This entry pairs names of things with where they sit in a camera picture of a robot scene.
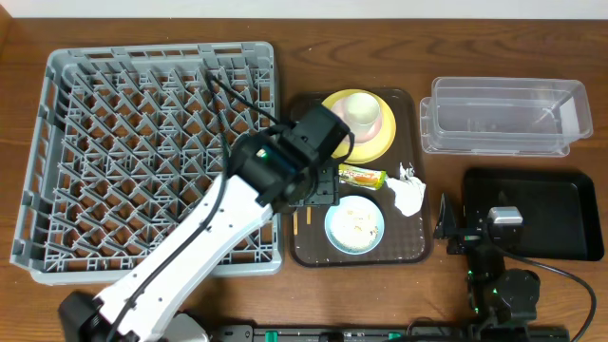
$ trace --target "plastic dish rack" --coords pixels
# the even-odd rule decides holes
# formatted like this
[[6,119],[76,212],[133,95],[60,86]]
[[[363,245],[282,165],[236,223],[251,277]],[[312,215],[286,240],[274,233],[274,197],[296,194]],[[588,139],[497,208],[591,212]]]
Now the plastic dish rack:
[[[208,70],[276,115],[268,43],[51,53],[10,262],[48,285],[110,282],[162,243],[221,171],[220,121],[229,143],[270,125],[208,89]],[[214,275],[278,272],[279,224],[253,232]]]

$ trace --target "crumpled napkin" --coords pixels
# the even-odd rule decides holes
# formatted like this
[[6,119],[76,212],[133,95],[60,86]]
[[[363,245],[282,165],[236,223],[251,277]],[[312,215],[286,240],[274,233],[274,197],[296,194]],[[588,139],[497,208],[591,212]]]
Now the crumpled napkin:
[[387,178],[389,188],[395,193],[395,206],[404,216],[410,217],[420,211],[427,185],[414,177],[414,168],[408,169],[399,163],[399,180]]

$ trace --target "wood grain surface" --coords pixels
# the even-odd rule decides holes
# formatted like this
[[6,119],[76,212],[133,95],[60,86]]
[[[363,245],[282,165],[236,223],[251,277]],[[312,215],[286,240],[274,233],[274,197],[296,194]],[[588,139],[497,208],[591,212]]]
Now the wood grain surface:
[[[303,91],[383,86],[402,88],[419,103],[438,76],[582,81],[595,132],[565,158],[424,155],[432,223],[441,193],[460,200],[467,168],[489,165],[586,173],[595,182],[601,224],[608,227],[608,22],[16,19],[0,57],[0,340],[61,340],[56,310],[75,289],[36,284],[9,265],[48,55],[57,48],[254,40],[275,46],[284,104]],[[290,229],[292,220],[284,222]],[[278,275],[205,280],[184,307],[212,322],[233,317],[281,325],[403,326],[417,316],[471,316],[465,258],[447,256],[443,243],[434,247],[427,261],[413,266],[311,270],[286,255]],[[550,263],[595,288],[598,312],[583,341],[608,340],[608,258]],[[542,281],[537,323],[565,325],[574,335],[589,309],[587,293],[573,281],[534,271]],[[81,288],[98,292],[102,286]]]

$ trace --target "yellow plate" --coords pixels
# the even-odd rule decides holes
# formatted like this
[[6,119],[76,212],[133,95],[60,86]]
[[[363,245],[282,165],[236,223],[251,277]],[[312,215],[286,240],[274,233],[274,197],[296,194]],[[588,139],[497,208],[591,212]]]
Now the yellow plate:
[[[382,127],[380,128],[378,134],[370,141],[362,143],[360,145],[356,145],[352,149],[352,153],[346,160],[346,162],[354,164],[371,162],[375,159],[378,159],[385,152],[387,152],[390,145],[392,144],[392,141],[395,139],[395,131],[397,127],[395,123],[395,116],[394,114],[392,114],[392,110],[390,110],[389,105],[376,94],[370,93],[365,90],[340,90],[325,99],[325,101],[323,101],[323,105],[329,110],[331,110],[333,105],[338,100],[343,99],[347,96],[351,96],[352,94],[357,92],[364,92],[370,94],[380,104],[380,109],[382,110]],[[347,139],[346,142],[342,142],[341,144],[339,144],[338,148],[333,151],[332,157],[339,158],[346,155],[349,152],[349,143],[350,142],[348,142]]]

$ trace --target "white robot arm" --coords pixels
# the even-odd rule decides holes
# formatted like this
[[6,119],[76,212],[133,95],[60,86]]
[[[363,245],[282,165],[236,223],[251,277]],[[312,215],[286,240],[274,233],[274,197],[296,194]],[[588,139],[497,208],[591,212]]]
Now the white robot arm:
[[239,140],[230,157],[226,148],[222,176],[150,256],[99,295],[74,292],[64,300],[66,341],[162,338],[180,304],[226,254],[273,213],[315,193],[324,165],[348,157],[331,158],[347,135],[350,154],[348,126],[318,105],[299,123]]

